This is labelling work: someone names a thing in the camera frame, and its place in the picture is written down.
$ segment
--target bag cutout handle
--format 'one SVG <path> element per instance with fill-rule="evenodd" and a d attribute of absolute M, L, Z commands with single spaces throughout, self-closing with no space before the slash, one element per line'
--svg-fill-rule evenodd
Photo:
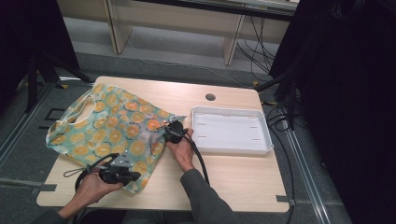
<path fill-rule="evenodd" d="M 78 116 L 82 113 L 87 103 L 92 102 L 93 106 L 95 105 L 91 93 L 92 90 L 89 90 L 86 91 L 84 94 L 82 94 L 73 104 L 71 104 L 67 108 L 66 112 L 61 117 L 60 121 L 76 124 L 75 121 L 77 120 Z"/>

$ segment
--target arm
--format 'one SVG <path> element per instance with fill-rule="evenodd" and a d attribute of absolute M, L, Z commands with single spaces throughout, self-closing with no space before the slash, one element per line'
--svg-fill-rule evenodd
<path fill-rule="evenodd" d="M 193 130 L 188 129 L 190 136 L 192 133 Z M 184 172 L 180 181 L 190 199 L 195 223 L 238 223 L 231 207 L 207 185 L 202 175 L 195 169 L 192 164 L 193 150 L 187 140 L 182 139 L 178 144 L 168 142 L 166 146 Z"/>
<path fill-rule="evenodd" d="M 82 180 L 73 199 L 65 207 L 58 213 L 47 211 L 33 223 L 67 223 L 67 220 L 74 217 L 83 208 L 99 202 L 105 195 L 120 188 L 122 188 L 121 183 L 107 184 L 102 181 L 97 173 L 88 174 Z"/>

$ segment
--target bag handle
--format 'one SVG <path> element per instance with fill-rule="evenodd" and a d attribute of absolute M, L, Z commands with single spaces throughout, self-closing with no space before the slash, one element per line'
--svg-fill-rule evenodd
<path fill-rule="evenodd" d="M 78 97 L 78 99 L 67 108 L 67 110 L 60 118 L 60 121 L 69 122 L 69 120 L 73 120 L 74 122 L 81 114 L 82 110 L 85 108 L 85 105 L 90 101 L 93 102 L 91 93 L 92 90 L 89 90 L 82 94 L 80 97 Z"/>

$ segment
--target orange flower pattern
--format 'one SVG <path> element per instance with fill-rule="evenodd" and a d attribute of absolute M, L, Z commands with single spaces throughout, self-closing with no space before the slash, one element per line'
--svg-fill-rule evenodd
<path fill-rule="evenodd" d="M 91 114 L 77 121 L 87 103 Z M 125 189 L 143 189 L 161 157 L 165 144 L 163 120 L 174 116 L 148 101 L 116 86 L 95 85 L 81 95 L 57 120 L 47 134 L 47 147 L 79 161 L 93 164 L 109 153 L 126 151 L 141 177 Z"/>

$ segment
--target table hole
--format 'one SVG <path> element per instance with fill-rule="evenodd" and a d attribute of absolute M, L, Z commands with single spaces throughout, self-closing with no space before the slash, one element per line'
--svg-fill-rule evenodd
<path fill-rule="evenodd" d="M 206 100 L 208 100 L 208 101 L 214 101 L 214 100 L 216 100 L 216 96 L 215 96 L 214 94 L 212 94 L 212 93 L 208 93 L 208 94 L 205 96 L 205 98 L 206 98 Z"/>

